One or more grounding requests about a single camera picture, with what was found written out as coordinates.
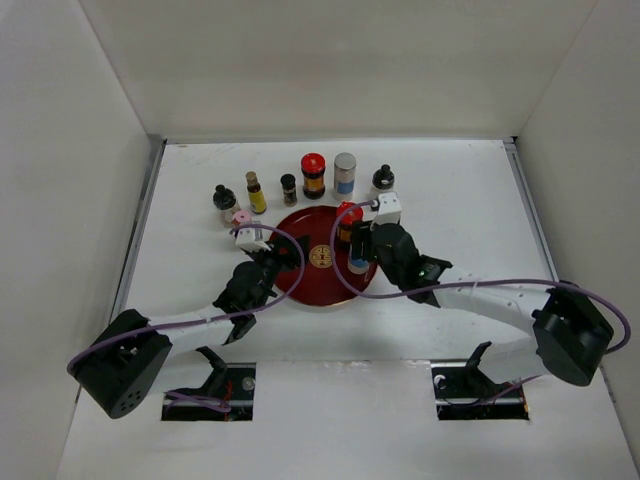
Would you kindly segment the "red lid chili jar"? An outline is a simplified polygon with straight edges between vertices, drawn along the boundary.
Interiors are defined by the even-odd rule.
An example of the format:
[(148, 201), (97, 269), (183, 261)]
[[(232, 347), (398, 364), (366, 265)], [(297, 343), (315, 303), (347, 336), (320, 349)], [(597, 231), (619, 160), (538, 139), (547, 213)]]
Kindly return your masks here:
[(355, 208), (342, 217), (338, 223), (335, 235), (336, 247), (339, 250), (348, 250), (355, 222), (362, 221), (364, 212), (361, 207)]

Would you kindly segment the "silver lid bead jar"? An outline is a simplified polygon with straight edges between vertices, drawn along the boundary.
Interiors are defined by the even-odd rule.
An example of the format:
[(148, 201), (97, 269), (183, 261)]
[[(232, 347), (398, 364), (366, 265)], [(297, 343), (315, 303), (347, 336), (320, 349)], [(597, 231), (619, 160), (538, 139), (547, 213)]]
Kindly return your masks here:
[(365, 275), (370, 269), (369, 258), (369, 241), (362, 236), (353, 234), (348, 253), (348, 270), (354, 275)]

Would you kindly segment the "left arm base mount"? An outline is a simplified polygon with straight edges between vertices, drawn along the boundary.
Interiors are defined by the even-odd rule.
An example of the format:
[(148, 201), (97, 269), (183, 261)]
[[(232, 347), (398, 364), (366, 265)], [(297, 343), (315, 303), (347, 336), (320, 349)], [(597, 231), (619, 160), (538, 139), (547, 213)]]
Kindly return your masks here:
[(242, 422), (252, 421), (256, 391), (255, 363), (227, 363), (209, 347), (192, 355), (199, 360), (200, 376), (193, 387), (166, 389), (162, 421)]

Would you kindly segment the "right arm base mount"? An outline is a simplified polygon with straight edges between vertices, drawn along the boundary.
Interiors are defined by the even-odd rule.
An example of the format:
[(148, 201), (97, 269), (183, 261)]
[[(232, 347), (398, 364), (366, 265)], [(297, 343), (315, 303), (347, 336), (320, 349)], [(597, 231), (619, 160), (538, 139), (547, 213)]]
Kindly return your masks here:
[(431, 363), (436, 415), (441, 421), (529, 420), (523, 382), (496, 384), (479, 370), (490, 342), (465, 360)]

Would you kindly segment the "pink lid clear bottle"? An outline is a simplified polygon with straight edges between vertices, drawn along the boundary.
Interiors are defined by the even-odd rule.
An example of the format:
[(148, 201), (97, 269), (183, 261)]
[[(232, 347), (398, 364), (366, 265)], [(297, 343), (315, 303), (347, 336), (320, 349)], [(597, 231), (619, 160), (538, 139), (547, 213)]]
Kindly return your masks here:
[(241, 233), (253, 229), (253, 218), (247, 211), (240, 210), (232, 216), (232, 231), (234, 233)]

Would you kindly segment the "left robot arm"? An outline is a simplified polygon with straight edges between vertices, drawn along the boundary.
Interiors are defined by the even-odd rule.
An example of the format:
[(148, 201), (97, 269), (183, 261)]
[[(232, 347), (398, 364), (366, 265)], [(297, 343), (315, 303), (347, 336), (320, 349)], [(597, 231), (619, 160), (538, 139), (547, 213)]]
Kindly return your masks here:
[[(255, 326), (257, 313), (281, 301), (273, 287), (279, 274), (304, 273), (309, 253), (307, 235), (294, 238), (279, 231), (264, 247), (249, 252), (233, 270), (214, 311), (201, 310), (163, 322), (135, 309), (121, 312), (83, 352), (68, 364), (68, 373), (112, 419), (128, 415), (157, 390), (172, 405), (191, 403), (227, 414), (229, 398), (220, 394), (226, 363), (217, 346), (233, 344)], [(195, 351), (209, 364), (197, 366), (191, 387), (162, 387), (157, 380), (166, 361)]]

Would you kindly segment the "black cap white powder bottle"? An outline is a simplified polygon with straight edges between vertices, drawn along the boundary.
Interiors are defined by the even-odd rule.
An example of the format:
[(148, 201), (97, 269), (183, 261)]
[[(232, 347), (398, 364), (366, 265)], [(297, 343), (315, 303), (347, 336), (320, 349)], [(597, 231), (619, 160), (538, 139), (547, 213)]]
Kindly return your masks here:
[(395, 175), (388, 164), (382, 164), (372, 176), (370, 198), (375, 199), (380, 194), (394, 189)]

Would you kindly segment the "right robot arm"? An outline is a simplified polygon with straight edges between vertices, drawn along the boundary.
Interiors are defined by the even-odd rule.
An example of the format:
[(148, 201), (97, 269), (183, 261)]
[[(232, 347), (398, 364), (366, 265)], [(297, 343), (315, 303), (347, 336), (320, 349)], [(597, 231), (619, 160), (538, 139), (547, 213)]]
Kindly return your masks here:
[(376, 263), (392, 285), (418, 304), (469, 312), (523, 332), (521, 339), (485, 341), (475, 348), (463, 373), (466, 388), (475, 395), (541, 375), (586, 387), (612, 340), (610, 324), (571, 283), (493, 285), (420, 253), (411, 235), (393, 223), (358, 223), (351, 247), (354, 257)]

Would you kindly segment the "small black lid spice jar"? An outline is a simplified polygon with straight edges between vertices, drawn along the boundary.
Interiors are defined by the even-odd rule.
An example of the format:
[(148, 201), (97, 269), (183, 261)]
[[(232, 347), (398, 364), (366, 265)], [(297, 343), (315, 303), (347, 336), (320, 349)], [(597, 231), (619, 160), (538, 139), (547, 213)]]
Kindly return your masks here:
[(286, 173), (281, 176), (280, 183), (283, 192), (283, 202), (287, 207), (297, 204), (296, 178), (293, 174)]

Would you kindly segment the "yellow label cork bottle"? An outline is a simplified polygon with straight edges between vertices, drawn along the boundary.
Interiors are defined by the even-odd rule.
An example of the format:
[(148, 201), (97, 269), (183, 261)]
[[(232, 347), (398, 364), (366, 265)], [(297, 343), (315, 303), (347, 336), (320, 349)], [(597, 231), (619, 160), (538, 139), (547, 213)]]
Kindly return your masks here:
[(245, 178), (251, 211), (257, 215), (265, 213), (267, 203), (257, 174), (254, 171), (249, 171), (246, 173)]

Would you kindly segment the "red lid sauce jar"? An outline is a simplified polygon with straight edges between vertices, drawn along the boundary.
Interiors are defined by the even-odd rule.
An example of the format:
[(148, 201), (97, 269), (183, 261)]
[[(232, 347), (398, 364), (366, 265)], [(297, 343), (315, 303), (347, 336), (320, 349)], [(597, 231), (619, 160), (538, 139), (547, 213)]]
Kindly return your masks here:
[(319, 153), (308, 153), (301, 158), (303, 193), (310, 200), (321, 198), (325, 191), (326, 160)]

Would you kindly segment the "silver lid blue label jar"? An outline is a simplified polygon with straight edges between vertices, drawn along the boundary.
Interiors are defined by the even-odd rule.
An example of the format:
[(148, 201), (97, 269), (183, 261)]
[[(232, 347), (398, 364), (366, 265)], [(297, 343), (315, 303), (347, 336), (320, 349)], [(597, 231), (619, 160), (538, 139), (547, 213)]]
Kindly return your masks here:
[(356, 157), (348, 152), (334, 159), (333, 196), (337, 201), (350, 201), (355, 185)]

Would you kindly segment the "black cap brown spice bottle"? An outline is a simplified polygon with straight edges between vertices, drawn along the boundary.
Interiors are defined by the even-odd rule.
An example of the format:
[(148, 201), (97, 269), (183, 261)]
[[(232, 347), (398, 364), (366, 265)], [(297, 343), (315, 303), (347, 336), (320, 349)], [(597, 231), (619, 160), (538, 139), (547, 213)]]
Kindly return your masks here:
[(215, 187), (212, 201), (219, 211), (222, 223), (226, 227), (234, 227), (234, 215), (241, 210), (235, 193), (225, 185), (218, 184)]

